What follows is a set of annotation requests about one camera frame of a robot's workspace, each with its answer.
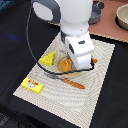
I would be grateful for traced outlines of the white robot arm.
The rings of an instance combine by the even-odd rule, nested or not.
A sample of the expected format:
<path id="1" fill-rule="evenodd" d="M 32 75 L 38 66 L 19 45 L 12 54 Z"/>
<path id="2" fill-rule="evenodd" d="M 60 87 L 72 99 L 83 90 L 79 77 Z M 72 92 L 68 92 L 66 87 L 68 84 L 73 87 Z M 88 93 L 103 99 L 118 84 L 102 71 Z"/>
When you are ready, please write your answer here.
<path id="1" fill-rule="evenodd" d="M 94 45 L 91 41 L 89 18 L 93 0 L 31 0 L 36 15 L 60 25 L 61 40 L 77 69 L 88 69 Z"/>

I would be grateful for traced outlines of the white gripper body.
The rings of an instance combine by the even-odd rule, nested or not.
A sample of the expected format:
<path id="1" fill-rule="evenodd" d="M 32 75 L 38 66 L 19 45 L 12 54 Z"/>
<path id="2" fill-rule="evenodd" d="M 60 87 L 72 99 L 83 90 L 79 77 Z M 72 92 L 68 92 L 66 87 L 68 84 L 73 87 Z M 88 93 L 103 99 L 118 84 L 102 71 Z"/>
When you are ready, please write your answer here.
<path id="1" fill-rule="evenodd" d="M 67 52 L 78 70 L 90 67 L 94 45 L 89 33 L 81 36 L 68 36 L 61 33 L 61 41 L 65 44 Z"/>

